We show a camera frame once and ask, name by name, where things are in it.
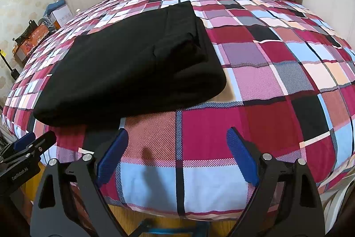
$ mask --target black folded cloth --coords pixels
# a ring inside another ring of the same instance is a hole
[[[215,97],[226,85],[190,2],[78,36],[51,74],[33,111],[50,126],[186,108]]]

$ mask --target cardboard box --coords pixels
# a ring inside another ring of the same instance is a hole
[[[72,12],[70,11],[69,7],[66,4],[57,8],[49,15],[49,19],[55,25],[56,29],[61,28],[73,17],[74,16]]]
[[[31,50],[35,48],[47,34],[49,34],[48,28],[44,24],[40,24],[20,45],[15,45],[12,53],[23,63],[26,56],[29,55]]]

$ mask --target wallpaper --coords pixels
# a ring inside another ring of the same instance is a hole
[[[38,22],[49,3],[54,0],[0,0],[0,49],[6,52],[6,60],[12,68],[19,72],[22,66],[19,65],[12,54],[14,47],[13,38],[19,37],[30,19]],[[10,75],[11,71],[0,58],[0,104],[4,105],[14,80]]]

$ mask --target black clamp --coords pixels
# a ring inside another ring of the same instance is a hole
[[[324,236],[320,197],[303,159],[288,163],[278,161],[268,153],[261,154],[235,128],[228,130],[227,143],[245,180],[256,186],[250,202],[228,237]],[[120,129],[112,140],[103,143],[93,155],[85,154],[80,160],[71,163],[51,159],[37,190],[31,217],[31,236],[128,237],[99,190],[111,178],[127,145],[128,134]],[[77,183],[95,232],[81,225],[70,182]],[[278,182],[285,183],[275,225],[259,232]],[[198,236],[208,235],[210,223],[205,224],[200,231],[202,235],[199,233]],[[144,220],[130,236],[161,232],[150,228],[150,221]],[[189,232],[197,236],[194,230],[189,229]]]
[[[19,212],[10,195],[40,172],[40,155],[56,142],[54,132],[36,139],[28,133],[0,152],[0,215],[1,235],[28,237],[30,226]]]
[[[0,196],[9,196],[22,184],[40,172],[40,155],[56,142],[54,132],[50,131],[36,139],[28,133],[0,152]]]
[[[244,179],[255,191],[229,237],[323,237],[324,216],[312,174],[302,158],[294,163],[276,160],[245,141],[233,127],[227,133],[228,146]],[[278,214],[272,228],[259,232],[278,182],[285,182]]]

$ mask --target plaid bedsheet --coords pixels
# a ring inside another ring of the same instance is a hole
[[[288,0],[105,0],[40,45],[8,96],[3,122],[18,137],[53,130],[57,143],[44,162],[80,158],[85,126],[48,127],[32,114],[52,68],[76,36],[182,1],[203,20],[227,86],[192,108],[123,118],[129,146],[102,188],[107,201],[163,216],[240,216],[254,188],[227,147],[231,126],[261,152],[305,159],[320,193],[338,182],[354,165],[355,54],[327,23]]]

